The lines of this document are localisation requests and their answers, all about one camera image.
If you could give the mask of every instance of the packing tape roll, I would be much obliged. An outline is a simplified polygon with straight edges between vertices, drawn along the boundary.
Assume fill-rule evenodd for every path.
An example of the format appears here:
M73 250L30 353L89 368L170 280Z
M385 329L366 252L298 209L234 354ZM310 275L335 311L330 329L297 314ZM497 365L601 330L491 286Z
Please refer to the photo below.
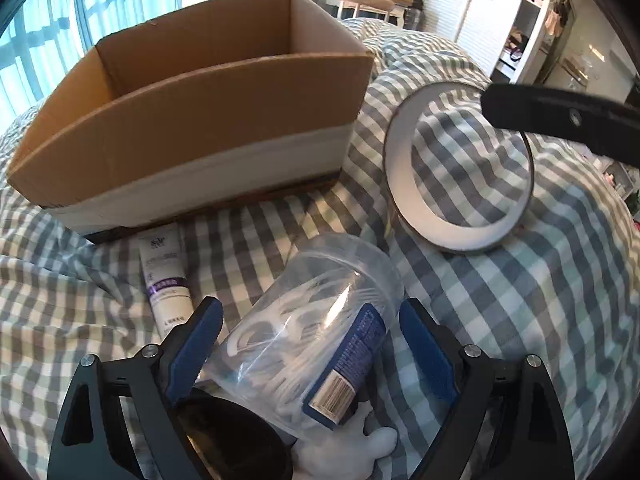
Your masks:
M479 91L478 88L463 83L434 83L419 89L402 102L386 131L383 167L396 209L415 232L443 251L473 253L499 244L520 222L533 193L533 154L526 134L519 132L529 159L526 187L516 205L494 224L484 227L462 227L437 216L427 206L418 190L411 162L411 150L415 129L424 110L443 92L453 90Z

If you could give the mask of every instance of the product label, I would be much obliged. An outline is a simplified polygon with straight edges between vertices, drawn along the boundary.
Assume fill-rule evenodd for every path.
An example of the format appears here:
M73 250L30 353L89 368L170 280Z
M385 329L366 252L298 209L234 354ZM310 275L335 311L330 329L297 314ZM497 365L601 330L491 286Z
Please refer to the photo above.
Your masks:
M139 238L146 292L156 325L164 337L193 313L187 280L182 268L177 228L164 227Z
M146 293L149 295L149 297L151 297L161 290L169 288L171 286L183 286L187 288L187 280L185 280L184 278L165 278L164 280L160 280L159 282L156 282L153 285L147 287Z
M378 311L365 304L305 397L303 413L331 430L335 428L371 370L385 333L385 322Z

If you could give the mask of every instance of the purple label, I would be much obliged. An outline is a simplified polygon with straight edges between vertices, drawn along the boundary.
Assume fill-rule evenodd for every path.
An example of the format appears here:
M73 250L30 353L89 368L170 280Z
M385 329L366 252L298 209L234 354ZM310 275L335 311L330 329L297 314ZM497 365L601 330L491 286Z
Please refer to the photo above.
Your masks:
M187 286L187 280L184 278L165 278L164 280L160 280L159 282L151 285L146 292L149 296L152 296L164 288L169 288L170 286Z

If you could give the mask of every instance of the chair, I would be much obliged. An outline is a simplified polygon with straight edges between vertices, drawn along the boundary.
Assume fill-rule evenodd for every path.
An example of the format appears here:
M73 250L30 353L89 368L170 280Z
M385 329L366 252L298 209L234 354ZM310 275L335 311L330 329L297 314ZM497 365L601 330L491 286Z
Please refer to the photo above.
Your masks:
M366 9L370 12L379 12L379 14L385 15L385 21L389 21L389 13L394 10L396 4L391 0L340 0L340 5L338 6L338 15L337 18L339 20L342 19L342 10L344 9L344 4L354 4L355 7L353 9L353 17L358 17L358 11L360 7L367 7Z

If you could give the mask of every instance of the bed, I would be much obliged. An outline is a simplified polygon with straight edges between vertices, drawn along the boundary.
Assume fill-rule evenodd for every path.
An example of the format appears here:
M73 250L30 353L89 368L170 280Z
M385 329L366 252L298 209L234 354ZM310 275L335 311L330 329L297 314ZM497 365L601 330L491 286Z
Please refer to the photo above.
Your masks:
M376 60L338 184L182 223L194 302L220 299L224 337L302 240L325 231L361 236L389 255L407 294L460 342L492 357L542 357L564 411L576 476L585 478L638 396L640 233L631 216L571 146L531 135L536 186L516 231L475 256L429 246L398 218L383 183L385 129L402 100L437 81L470 86L431 103L412 153L424 199L450 222L487 224L513 205L526 178L524 144L482 117L479 93L489 81L455 44L379 20L344 23ZM0 138L0 427L28 473L44 480L58 410L80 358L131 356L159 337L135 241L94 246L7 185L7 165L36 113L23 114ZM368 430L399 431L398 446L376 463L372 478L407 478L446 406L421 378L397 326L361 394L374 407ZM156 478L127 406L126 415L142 469Z

